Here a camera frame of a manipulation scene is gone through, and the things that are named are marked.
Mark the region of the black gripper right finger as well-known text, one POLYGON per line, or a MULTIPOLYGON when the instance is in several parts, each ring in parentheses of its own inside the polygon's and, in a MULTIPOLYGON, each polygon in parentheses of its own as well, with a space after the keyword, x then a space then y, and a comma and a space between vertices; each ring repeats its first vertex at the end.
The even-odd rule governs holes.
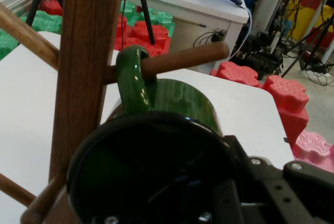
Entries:
POLYGON ((278 169, 263 158, 249 157, 235 136, 223 140, 234 163, 237 193, 248 203, 244 220, 333 223, 333 173, 303 161, 278 169))

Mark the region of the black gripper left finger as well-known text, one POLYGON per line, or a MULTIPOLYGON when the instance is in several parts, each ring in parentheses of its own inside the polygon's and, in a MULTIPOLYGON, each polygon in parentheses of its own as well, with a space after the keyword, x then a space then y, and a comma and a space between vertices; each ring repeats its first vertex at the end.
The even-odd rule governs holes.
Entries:
POLYGON ((106 214, 91 223, 241 223, 242 211, 234 180, 206 184, 174 181, 144 200, 107 204, 106 214))

